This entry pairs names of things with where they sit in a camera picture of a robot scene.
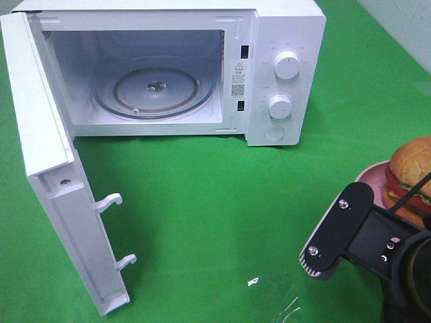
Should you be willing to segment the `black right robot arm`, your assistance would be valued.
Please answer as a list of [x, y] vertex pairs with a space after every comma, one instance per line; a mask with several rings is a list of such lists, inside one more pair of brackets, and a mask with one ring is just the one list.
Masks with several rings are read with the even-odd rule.
[[383, 304], [381, 322], [430, 321], [430, 238], [409, 249], [401, 264], [402, 291], [407, 305], [395, 301], [388, 283], [381, 283]]

